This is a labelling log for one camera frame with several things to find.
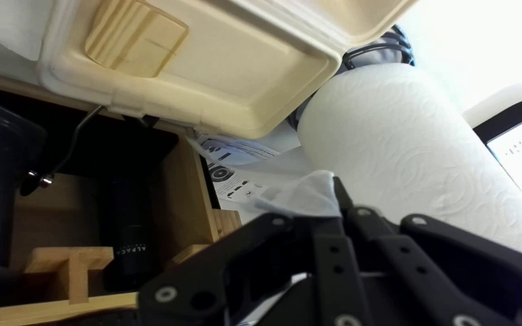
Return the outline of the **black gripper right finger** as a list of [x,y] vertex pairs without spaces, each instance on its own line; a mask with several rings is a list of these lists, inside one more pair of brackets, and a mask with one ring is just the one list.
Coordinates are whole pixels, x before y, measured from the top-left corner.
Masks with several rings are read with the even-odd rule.
[[522,326],[522,253],[425,213],[399,222],[334,179],[376,316],[399,326]]

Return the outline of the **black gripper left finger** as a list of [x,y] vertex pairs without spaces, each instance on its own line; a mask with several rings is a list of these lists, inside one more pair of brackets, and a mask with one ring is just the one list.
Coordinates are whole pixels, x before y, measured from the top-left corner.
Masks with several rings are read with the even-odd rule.
[[189,260],[149,280],[138,293],[144,326],[238,326],[283,291],[256,326],[309,326],[307,282],[293,286],[305,262],[311,220],[265,213]]

